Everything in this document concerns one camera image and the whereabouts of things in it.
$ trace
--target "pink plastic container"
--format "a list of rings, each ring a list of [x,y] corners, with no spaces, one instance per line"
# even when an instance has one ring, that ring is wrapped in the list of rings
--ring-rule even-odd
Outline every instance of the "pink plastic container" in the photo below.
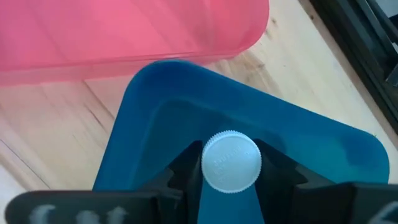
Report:
[[[0,0],[0,85],[128,75],[163,58],[234,57],[268,17],[268,0]]]

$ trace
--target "wood grain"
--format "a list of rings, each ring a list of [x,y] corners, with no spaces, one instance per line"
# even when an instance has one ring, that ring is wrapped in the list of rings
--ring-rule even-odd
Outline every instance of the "wood grain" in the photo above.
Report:
[[[398,182],[398,137],[308,0],[272,0],[258,43],[208,67],[375,135]],[[130,79],[0,88],[0,209],[25,190],[90,189]]]

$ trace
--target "white bottle cap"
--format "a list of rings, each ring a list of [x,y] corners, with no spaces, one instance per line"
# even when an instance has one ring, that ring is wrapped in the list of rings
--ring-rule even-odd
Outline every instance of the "white bottle cap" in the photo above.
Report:
[[[205,180],[223,193],[238,193],[250,187],[261,171],[260,150],[249,137],[223,131],[205,145],[201,159]]]

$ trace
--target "black plastic frame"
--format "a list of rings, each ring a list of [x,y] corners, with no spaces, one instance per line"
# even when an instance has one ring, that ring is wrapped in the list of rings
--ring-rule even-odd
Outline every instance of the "black plastic frame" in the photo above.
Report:
[[[254,185],[266,223],[398,221],[397,185],[335,184],[266,142],[253,141],[262,157],[261,173]],[[137,191],[39,191],[19,195],[7,206],[6,221],[196,224],[203,180],[202,152],[202,142],[193,142],[164,172]]]
[[[375,0],[310,0],[398,133],[398,29]]]

